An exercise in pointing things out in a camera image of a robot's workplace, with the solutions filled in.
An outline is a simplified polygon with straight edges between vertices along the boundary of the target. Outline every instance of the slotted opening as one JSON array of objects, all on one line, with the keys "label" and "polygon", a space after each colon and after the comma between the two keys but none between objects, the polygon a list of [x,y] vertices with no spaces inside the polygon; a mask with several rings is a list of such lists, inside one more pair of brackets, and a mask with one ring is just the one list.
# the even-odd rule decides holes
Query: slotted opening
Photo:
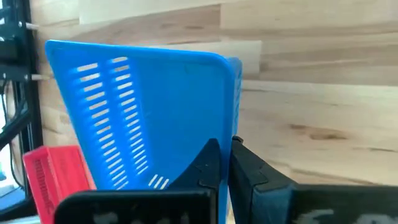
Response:
[{"label": "slotted opening", "polygon": [[101,146],[101,149],[106,149],[108,146],[112,145],[114,143],[114,140],[106,143],[105,145]]},{"label": "slotted opening", "polygon": [[138,147],[136,147],[133,151],[131,151],[131,152],[136,152],[136,151],[138,151],[138,150],[140,150],[140,149],[142,149],[144,147],[144,144],[141,144],[141,145],[139,145]]},{"label": "slotted opening", "polygon": [[118,166],[116,169],[112,170],[109,174],[113,175],[114,173],[116,173],[117,171],[119,171],[120,169],[122,169],[124,167],[123,164],[121,164],[120,166]]},{"label": "slotted opening", "polygon": [[133,146],[135,146],[136,144],[138,144],[138,143],[140,143],[140,142],[142,142],[142,139],[138,139],[136,142],[132,143],[132,144],[130,145],[130,147],[133,147]]},{"label": "slotted opening", "polygon": [[133,128],[133,129],[131,129],[130,131],[129,131],[129,134],[131,134],[131,133],[133,133],[133,132],[136,132],[138,129],[140,129],[141,128],[141,126],[137,126],[137,127],[135,127],[135,128]]},{"label": "slotted opening", "polygon": [[125,119],[126,119],[126,120],[129,120],[129,119],[131,119],[131,118],[133,118],[133,117],[135,117],[135,116],[137,116],[137,115],[138,115],[138,112],[135,112],[135,113],[130,114],[129,116],[127,116]]},{"label": "slotted opening", "polygon": [[[34,165],[35,165],[35,173],[36,173],[36,179],[39,182],[40,187],[40,192],[42,195],[49,195],[49,190],[47,188],[47,183],[46,181],[48,181],[47,179],[49,177],[46,176],[45,174],[45,168],[48,167],[48,163],[49,160],[48,159],[35,159],[33,161]],[[49,208],[48,205],[52,204],[52,201],[50,199],[50,197],[46,197],[44,199],[45,202],[45,206],[47,208]]]},{"label": "slotted opening", "polygon": [[112,59],[111,61],[112,61],[112,63],[116,63],[116,62],[122,62],[125,60],[127,60],[127,57],[117,57],[117,58]]},{"label": "slotted opening", "polygon": [[125,175],[124,177],[122,177],[120,180],[118,180],[116,183],[114,183],[114,186],[119,185],[121,182],[123,182],[124,180],[126,180],[127,176]]},{"label": "slotted opening", "polygon": [[129,87],[129,86],[132,86],[132,82],[128,82],[128,83],[125,83],[125,84],[122,84],[122,85],[118,85],[118,90],[122,90],[124,88]]},{"label": "slotted opening", "polygon": [[131,137],[130,140],[134,140],[134,139],[138,138],[138,136],[140,136],[141,134],[142,134],[142,133],[139,132],[139,133],[133,135],[133,137]]},{"label": "slotted opening", "polygon": [[109,157],[107,160],[105,160],[105,162],[110,162],[110,161],[114,160],[118,156],[120,156],[120,152],[115,153],[115,155]]},{"label": "slotted opening", "polygon": [[82,72],[82,71],[87,71],[87,70],[90,70],[90,69],[93,69],[93,68],[98,68],[98,63],[92,63],[92,64],[89,64],[89,65],[83,65],[83,66],[77,67],[77,70],[79,72]]},{"label": "slotted opening", "polygon": [[116,81],[120,81],[120,80],[125,80],[127,78],[130,78],[130,74],[125,74],[125,75],[120,75],[118,77],[115,78]]},{"label": "slotted opening", "polygon": [[150,180],[148,186],[150,187],[152,185],[152,183],[156,180],[157,178],[157,174],[155,174],[155,176],[153,176],[153,178]]},{"label": "slotted opening", "polygon": [[122,186],[118,187],[116,190],[122,189],[122,188],[125,187],[128,183],[129,183],[129,181],[126,181],[126,183],[122,184]]},{"label": "slotted opening", "polygon": [[166,187],[166,185],[167,185],[168,182],[169,182],[169,179],[166,179],[166,180],[164,181],[163,185],[160,187],[160,189],[163,190],[163,189]]},{"label": "slotted opening", "polygon": [[97,134],[102,134],[102,133],[104,133],[105,131],[107,131],[107,130],[109,130],[109,129],[111,129],[111,126],[110,126],[110,125],[107,126],[107,127],[105,127],[105,128],[103,128],[103,129],[101,129],[101,130],[99,130],[99,131],[97,131],[96,133],[97,133]]},{"label": "slotted opening", "polygon": [[148,163],[148,161],[144,161],[142,164],[139,164],[139,166],[137,166],[136,170],[139,170],[141,167],[143,167],[147,163]]},{"label": "slotted opening", "polygon": [[138,153],[133,157],[133,159],[137,159],[137,157],[141,156],[144,152],[145,152],[145,149],[142,150],[141,152],[138,152]]},{"label": "slotted opening", "polygon": [[147,156],[142,156],[141,158],[139,158],[134,164],[137,165],[138,163],[140,163],[141,161],[143,161]]},{"label": "slotted opening", "polygon": [[89,108],[90,110],[93,110],[93,109],[95,109],[95,108],[99,108],[100,106],[104,106],[107,102],[108,102],[108,101],[104,100],[104,101],[101,101],[101,102],[96,103],[96,104],[94,104],[94,105],[91,105],[91,106],[89,106],[88,108]]},{"label": "slotted opening", "polygon": [[106,152],[104,153],[104,156],[109,155],[110,153],[114,152],[115,150],[116,150],[116,147],[113,147],[112,149],[106,151]]},{"label": "slotted opening", "polygon": [[126,173],[126,171],[125,171],[125,170],[122,170],[122,172],[118,173],[116,176],[114,176],[114,177],[112,178],[112,181],[116,180],[117,178],[119,178],[120,176],[122,176],[124,173]]},{"label": "slotted opening", "polygon": [[144,172],[146,169],[148,169],[148,166],[145,166],[144,168],[142,168],[142,170],[140,170],[140,171],[137,173],[137,175],[142,174],[142,172]]},{"label": "slotted opening", "polygon": [[108,166],[108,169],[111,169],[112,167],[116,166],[121,161],[122,161],[122,159],[118,159],[118,160],[114,161],[111,165]]},{"label": "slotted opening", "polygon": [[97,94],[94,94],[94,95],[91,95],[91,96],[87,97],[86,100],[88,100],[88,101],[94,100],[94,99],[97,99],[97,98],[102,97],[104,95],[105,95],[105,92],[102,91],[102,92],[99,92]]},{"label": "slotted opening", "polygon": [[107,123],[109,121],[109,118],[104,118],[101,121],[98,121],[97,123],[94,124],[94,126],[99,126],[101,124]]},{"label": "slotted opening", "polygon": [[131,111],[131,110],[134,110],[134,109],[136,109],[136,108],[137,108],[137,105],[132,105],[132,106],[130,106],[129,108],[125,109],[124,112],[127,113],[127,112],[129,112],[129,111]]},{"label": "slotted opening", "polygon": [[100,83],[96,83],[94,85],[90,85],[88,87],[84,87],[83,91],[91,91],[91,90],[95,90],[96,88],[99,88],[102,86],[102,82]]},{"label": "slotted opening", "polygon": [[130,98],[130,99],[126,100],[126,101],[123,101],[123,102],[121,103],[121,105],[122,105],[122,106],[124,106],[124,105],[126,105],[126,104],[128,104],[128,103],[131,103],[131,102],[133,102],[134,100],[136,100],[136,98],[135,98],[135,97],[133,97],[133,98]]},{"label": "slotted opening", "polygon": [[120,67],[115,68],[113,71],[115,71],[115,72],[121,72],[121,71],[127,70],[127,69],[129,69],[129,68],[130,68],[129,65],[123,65],[123,66],[120,66]]},{"label": "slotted opening", "polygon": [[139,122],[139,119],[136,119],[136,120],[134,120],[134,121],[131,121],[128,125],[127,125],[127,127],[130,127],[130,126],[132,126],[132,125],[135,125],[135,124],[137,124]]},{"label": "slotted opening", "polygon": [[100,138],[99,141],[100,142],[105,141],[112,136],[113,136],[113,133],[109,133],[109,134],[105,135],[104,137]]},{"label": "slotted opening", "polygon": [[134,90],[129,90],[127,92],[124,92],[124,93],[120,94],[119,97],[123,98],[123,97],[128,96],[128,95],[133,94],[133,93],[134,93]]},{"label": "slotted opening", "polygon": [[98,77],[100,77],[100,74],[99,73],[95,73],[95,74],[87,75],[85,77],[81,77],[80,81],[82,81],[82,82],[90,81],[90,80],[93,80],[93,79],[98,78]]},{"label": "slotted opening", "polygon": [[102,115],[104,115],[104,114],[106,114],[108,112],[109,112],[109,109],[105,109],[105,110],[102,110],[102,111],[100,111],[100,112],[98,112],[96,114],[93,114],[91,117],[92,118],[97,118],[97,117],[102,116]]},{"label": "slotted opening", "polygon": [[154,185],[154,189],[156,189],[157,186],[159,186],[159,184],[161,183],[162,180],[163,180],[163,177],[160,177],[160,178],[157,180],[156,184]]}]

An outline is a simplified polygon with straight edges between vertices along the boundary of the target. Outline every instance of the black plastic part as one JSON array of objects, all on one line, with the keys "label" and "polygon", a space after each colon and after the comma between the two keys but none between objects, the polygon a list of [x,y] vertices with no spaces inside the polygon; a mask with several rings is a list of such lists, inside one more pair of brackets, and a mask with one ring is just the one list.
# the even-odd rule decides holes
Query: black plastic part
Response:
[{"label": "black plastic part", "polygon": [[210,139],[166,190],[77,193],[57,207],[55,224],[216,224],[220,162],[220,146]]},{"label": "black plastic part", "polygon": [[65,199],[55,212],[55,224],[192,223],[215,224],[210,189],[91,191]]},{"label": "black plastic part", "polygon": [[398,223],[398,188],[299,185],[289,223]]},{"label": "black plastic part", "polygon": [[16,63],[18,61],[17,42],[14,39],[0,41],[0,62]]},{"label": "black plastic part", "polygon": [[[3,132],[5,137],[0,137],[0,142],[7,141],[14,133],[19,133],[20,160],[22,160],[23,153],[43,145],[39,91],[37,82],[31,80],[31,74],[37,73],[34,38],[32,31],[26,29],[26,23],[31,21],[30,2],[29,0],[2,0],[2,5],[0,17],[4,18],[5,24],[0,26],[0,37],[17,44],[17,60],[15,61],[15,46],[12,46],[13,52],[4,54],[4,60],[0,59],[0,79],[4,79],[3,73],[5,73],[5,79],[12,81],[16,109],[19,105],[26,103],[30,121],[23,128],[20,124],[24,123],[27,116],[21,113],[21,118],[15,118],[19,122],[10,124],[20,129],[5,130],[12,133]],[[0,210],[0,222],[37,214],[24,166],[22,166],[22,175],[26,198],[21,203]]]},{"label": "black plastic part", "polygon": [[7,146],[30,122],[30,113],[25,107],[21,113],[13,118],[0,133],[0,149]]},{"label": "black plastic part", "polygon": [[286,223],[295,182],[233,138],[229,190],[235,222]]}]

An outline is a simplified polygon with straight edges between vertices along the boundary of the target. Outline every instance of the red plastic tray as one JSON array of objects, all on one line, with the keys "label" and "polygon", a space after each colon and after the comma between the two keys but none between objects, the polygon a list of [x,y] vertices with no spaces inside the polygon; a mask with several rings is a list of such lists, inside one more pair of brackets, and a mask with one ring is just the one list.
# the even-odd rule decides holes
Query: red plastic tray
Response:
[{"label": "red plastic tray", "polygon": [[93,188],[78,146],[41,146],[24,154],[23,160],[42,224],[53,224],[64,198]]}]

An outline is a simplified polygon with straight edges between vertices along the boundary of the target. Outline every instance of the blue plastic tray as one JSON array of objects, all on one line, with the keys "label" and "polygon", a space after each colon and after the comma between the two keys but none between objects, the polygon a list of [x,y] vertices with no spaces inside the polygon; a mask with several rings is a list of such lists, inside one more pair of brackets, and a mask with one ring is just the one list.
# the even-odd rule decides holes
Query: blue plastic tray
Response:
[{"label": "blue plastic tray", "polygon": [[223,157],[219,214],[226,212],[238,59],[55,40],[45,51],[98,189],[167,188],[207,140],[217,138]]}]

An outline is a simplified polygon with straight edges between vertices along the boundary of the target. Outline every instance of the black bracket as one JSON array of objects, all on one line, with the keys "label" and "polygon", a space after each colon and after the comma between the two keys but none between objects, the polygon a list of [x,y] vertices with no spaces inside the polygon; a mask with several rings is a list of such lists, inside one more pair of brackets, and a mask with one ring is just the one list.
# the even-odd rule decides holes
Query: black bracket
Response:
[{"label": "black bracket", "polygon": [[240,138],[233,140],[229,188],[236,224],[398,222],[398,187],[301,185]]},{"label": "black bracket", "polygon": [[[0,150],[19,135],[22,156],[43,145],[38,86],[31,76],[37,73],[37,56],[33,33],[26,27],[30,22],[29,0],[2,0],[1,19],[4,24],[0,25],[0,83],[3,87],[12,83],[16,113],[3,127]],[[22,174],[25,200],[0,210],[0,221],[37,214],[23,165]]]}]

